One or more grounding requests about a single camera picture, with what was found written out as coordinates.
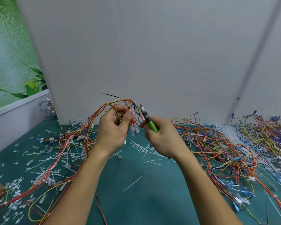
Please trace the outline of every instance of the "green handle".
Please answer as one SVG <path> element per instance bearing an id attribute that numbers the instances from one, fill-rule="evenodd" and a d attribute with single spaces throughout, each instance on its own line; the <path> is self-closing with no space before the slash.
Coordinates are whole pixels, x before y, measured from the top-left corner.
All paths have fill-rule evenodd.
<path id="1" fill-rule="evenodd" d="M 157 130 L 155 124 L 153 123 L 153 121 L 148 122 L 148 126 L 150 126 L 151 129 L 152 129 L 154 132 L 156 132 L 156 133 L 158 132 L 158 130 Z"/>

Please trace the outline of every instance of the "white panel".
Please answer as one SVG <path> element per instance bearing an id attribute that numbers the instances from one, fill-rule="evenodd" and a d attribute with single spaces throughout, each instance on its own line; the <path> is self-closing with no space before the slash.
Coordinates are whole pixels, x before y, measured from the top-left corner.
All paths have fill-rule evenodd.
<path id="1" fill-rule="evenodd" d="M 61 123 L 111 97 L 225 121 L 276 0 L 17 0 Z"/>
<path id="2" fill-rule="evenodd" d="M 47 96 L 48 94 L 41 97 L 33 95 L 31 97 L 35 99 L 32 101 L 30 97 L 17 101 L 12 104 L 15 109 L 0 115 L 0 151 L 49 116 L 39 109 L 42 100 Z"/>
<path id="3" fill-rule="evenodd" d="M 264 119 L 281 116 L 281 13 L 240 98 L 235 117 L 251 114 L 254 110 Z"/>

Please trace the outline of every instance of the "cut zip tie piece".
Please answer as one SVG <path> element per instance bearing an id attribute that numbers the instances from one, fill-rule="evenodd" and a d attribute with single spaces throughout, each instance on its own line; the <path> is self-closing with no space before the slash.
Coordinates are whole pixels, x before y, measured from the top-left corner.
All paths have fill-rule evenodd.
<path id="1" fill-rule="evenodd" d="M 129 187 L 131 187 L 135 182 L 133 182 L 131 185 L 129 185 L 123 192 L 125 192 Z"/>
<path id="2" fill-rule="evenodd" d="M 162 160 L 162 159 L 159 159 L 159 160 Z M 149 160 L 147 162 L 152 162 L 152 161 L 157 161 L 157 160 Z M 147 162 L 144 162 L 144 163 L 147 163 Z"/>

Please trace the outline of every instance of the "green mural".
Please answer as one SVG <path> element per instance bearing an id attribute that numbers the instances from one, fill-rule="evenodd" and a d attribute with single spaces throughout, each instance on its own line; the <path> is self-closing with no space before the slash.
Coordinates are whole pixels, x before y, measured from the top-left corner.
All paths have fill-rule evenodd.
<path id="1" fill-rule="evenodd" d="M 37 65 L 16 1 L 0 0 L 0 108 L 46 88 Z"/>

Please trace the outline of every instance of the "green table surface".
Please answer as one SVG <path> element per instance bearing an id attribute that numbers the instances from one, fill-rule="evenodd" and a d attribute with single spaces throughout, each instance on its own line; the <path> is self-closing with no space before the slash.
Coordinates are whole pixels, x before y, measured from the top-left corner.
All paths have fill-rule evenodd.
<path id="1" fill-rule="evenodd" d="M 54 116 L 48 120 L 42 121 L 35 128 L 0 152 L 0 182 L 3 185 L 12 183 L 12 186 L 9 188 L 8 200 L 27 191 L 33 185 L 32 183 L 39 173 L 47 169 L 54 161 L 54 159 L 47 161 L 42 160 L 50 158 L 50 156 L 54 158 L 57 149 L 53 149 L 51 153 L 39 155 L 33 163 L 26 166 L 26 163 L 36 155 L 26 154 L 32 154 L 34 152 L 39 153 L 39 151 L 41 151 L 41 149 L 34 149 L 33 146 L 40 148 L 46 146 L 45 142 L 40 143 L 36 138 L 46 138 L 50 136 L 51 134 L 46 130 L 57 132 L 52 134 L 59 135 L 60 125 L 58 125 L 56 120 L 57 118 Z M 122 156 L 122 158 L 117 159 L 112 157 L 108 160 L 98 183 L 96 192 L 107 223 L 109 225 L 199 224 L 187 185 L 177 163 L 168 163 L 173 160 L 158 157 L 153 154 L 148 154 L 144 157 L 144 153 L 139 153 L 129 144 L 129 142 L 131 142 L 130 139 L 143 147 L 148 145 L 144 132 L 137 136 L 131 136 L 129 132 L 126 145 L 123 145 L 118 150 L 122 150 L 119 153 L 119 156 Z M 146 161 L 155 159 L 162 159 L 156 161 L 156 163 L 161 165 L 152 164 L 150 162 L 144 164 Z M 67 156 L 63 156 L 53 169 L 56 174 L 53 175 L 56 182 L 62 179 L 64 175 L 73 174 L 69 174 L 70 170 L 63 167 L 66 162 Z M 139 181 L 123 192 L 124 189 L 141 176 L 142 178 Z M 281 200 L 281 186 L 273 179 L 270 179 L 270 181 L 278 188 L 278 192 L 275 192 L 275 194 Z M 37 189 L 33 195 L 30 194 L 22 198 L 18 202 L 13 203 L 12 206 L 1 208 L 0 224 L 34 224 L 34 222 L 31 222 L 28 218 L 29 206 L 25 206 L 25 203 L 31 198 L 38 198 L 41 196 L 41 194 L 45 192 L 46 187 L 47 184 L 44 184 Z M 254 187 L 256 197 L 250 200 L 251 204 L 248 205 L 248 208 L 260 222 L 265 223 L 266 193 L 257 182 L 254 182 Z M 46 211 L 56 193 L 56 188 L 52 189 L 48 192 L 44 203 L 38 205 Z M 35 206 L 31 209 L 30 216 L 33 220 L 41 219 L 37 210 L 40 211 L 40 209 Z M 269 199 L 267 202 L 267 214 L 269 217 L 269 224 L 281 224 L 281 217 Z M 237 213 L 237 216 L 243 224 L 258 224 L 246 210 Z M 104 224 L 96 200 L 93 201 L 87 224 Z"/>

